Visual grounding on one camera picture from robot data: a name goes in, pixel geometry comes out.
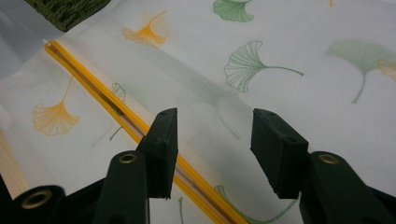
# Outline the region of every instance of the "ginkgo leaf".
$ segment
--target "ginkgo leaf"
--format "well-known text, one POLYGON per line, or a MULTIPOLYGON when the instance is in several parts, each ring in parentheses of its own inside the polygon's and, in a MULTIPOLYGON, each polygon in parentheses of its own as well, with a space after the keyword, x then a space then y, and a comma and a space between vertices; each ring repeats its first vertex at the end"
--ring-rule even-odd
POLYGON ((111 92, 113 92, 114 95, 117 96, 120 100, 125 102, 125 89, 117 82, 111 84, 111 92))
POLYGON ((159 48, 166 41, 166 37, 157 35, 152 30, 152 26, 154 26, 153 23, 156 20, 158 20, 163 13, 165 13, 165 12, 162 12, 162 13, 158 14, 157 16, 155 16, 154 18, 152 18, 148 22, 148 24, 144 24, 143 28, 140 29, 139 31, 133 31, 130 28, 123 28, 122 34, 127 39, 133 40, 134 42, 136 42, 138 44, 144 44, 144 45, 152 46, 155 48, 159 48))
POLYGON ((353 104, 358 102, 366 83, 366 76, 370 71, 377 69, 378 61, 396 58, 395 53, 383 46, 359 39, 335 41, 330 45, 326 53, 329 56, 342 58, 352 63, 361 71, 363 81, 357 96, 352 101, 353 104))
POLYGON ((267 66, 263 64, 258 53, 261 45, 262 42, 260 41, 251 41, 231 55, 228 64, 224 67, 228 84, 241 92, 247 92, 249 81, 258 72, 266 68, 286 69, 301 76, 303 75, 301 72, 286 67, 267 66))
POLYGON ((251 0, 246 2, 235 2, 232 0, 216 0, 215 3, 213 3, 213 10, 226 21, 251 21, 254 17, 247 14, 245 10, 245 5, 250 1, 251 0))
POLYGON ((233 207, 233 209, 235 209, 235 211, 237 213, 239 213, 239 215, 241 215, 241 217, 243 217, 247 223, 249 224, 269 224, 272 222, 275 222, 277 220, 279 220, 280 218, 282 218, 287 212, 289 212, 289 210, 297 203, 298 200, 292 200, 289 205, 283 209, 282 211, 280 211, 276 216, 266 219, 266 220, 258 220, 256 218, 253 218, 249 215, 247 215, 246 213, 242 212, 240 209, 238 209, 232 202, 231 200, 228 198, 226 192, 225 192, 225 188, 222 185, 217 185, 214 187, 215 191, 231 206, 233 207))
POLYGON ((384 75, 387 75, 396 81, 396 63, 392 63, 387 60, 379 60, 377 62, 377 66, 384 75))
POLYGON ((34 127, 45 135, 52 136, 67 133, 78 123, 78 117, 70 115, 64 106, 64 99, 71 83, 72 77, 70 77, 64 98, 59 104, 54 106, 38 104, 35 106, 32 113, 34 127))
POLYGON ((216 111, 219 120, 224 124, 224 127, 228 129, 235 138, 239 138, 239 135, 232 130, 219 112, 220 99, 231 95, 233 95, 232 92, 225 91, 213 83, 201 79, 193 79, 187 83, 185 90, 177 100, 184 105, 211 105, 216 111))

